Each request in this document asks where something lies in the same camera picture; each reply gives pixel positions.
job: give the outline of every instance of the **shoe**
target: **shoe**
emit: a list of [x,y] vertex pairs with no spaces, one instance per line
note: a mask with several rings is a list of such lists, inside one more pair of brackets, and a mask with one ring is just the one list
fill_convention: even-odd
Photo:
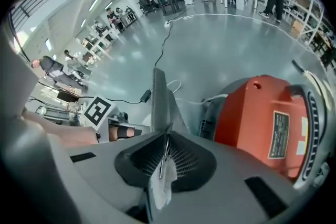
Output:
[[265,12],[258,12],[258,14],[266,19],[269,19],[269,15]]

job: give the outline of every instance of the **orange plastic housing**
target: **orange plastic housing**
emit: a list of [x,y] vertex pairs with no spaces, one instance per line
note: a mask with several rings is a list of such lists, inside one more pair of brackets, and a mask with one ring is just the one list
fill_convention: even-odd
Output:
[[219,115],[215,141],[247,151],[295,180],[307,145],[308,122],[301,97],[285,80],[254,77],[230,94]]

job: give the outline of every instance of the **black slot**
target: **black slot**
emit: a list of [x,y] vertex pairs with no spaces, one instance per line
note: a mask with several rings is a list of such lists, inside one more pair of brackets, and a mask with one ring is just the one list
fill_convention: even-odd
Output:
[[76,163],[76,162],[85,161],[86,159],[91,159],[93,157],[95,157],[94,153],[87,152],[87,153],[83,153],[83,154],[70,156],[70,159],[72,160],[73,163]]
[[275,217],[287,208],[284,202],[260,177],[250,177],[245,180],[245,183],[269,218]]

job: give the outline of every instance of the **warning label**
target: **warning label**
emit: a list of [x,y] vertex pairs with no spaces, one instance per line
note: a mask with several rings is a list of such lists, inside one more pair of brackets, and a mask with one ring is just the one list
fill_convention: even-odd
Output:
[[268,158],[284,158],[289,136],[289,115],[274,111],[273,136]]

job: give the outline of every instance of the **glossy floor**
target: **glossy floor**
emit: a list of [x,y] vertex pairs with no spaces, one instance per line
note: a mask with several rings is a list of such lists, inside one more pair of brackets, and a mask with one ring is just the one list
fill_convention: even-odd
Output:
[[[221,15],[200,15],[173,23],[164,55],[157,65],[165,71],[167,82],[182,82],[175,94],[177,98],[200,102],[217,95],[235,80],[262,74],[291,84],[309,84],[293,67],[293,59],[321,80],[327,80],[319,59],[290,37],[291,27],[286,22],[277,28],[273,26],[276,24],[273,17],[264,20],[249,6],[244,11],[225,9],[219,0],[208,3],[196,0],[181,16],[205,13]],[[164,22],[173,17],[164,17],[160,11],[150,13],[122,33],[109,48],[109,57],[97,62],[89,80],[89,94],[138,102],[152,86],[152,69],[169,32]],[[170,88],[174,90],[177,86],[174,83]],[[184,101],[177,104],[189,132],[197,135],[202,107]],[[128,113],[130,122],[137,124],[150,113],[149,102],[118,102],[118,107]]]

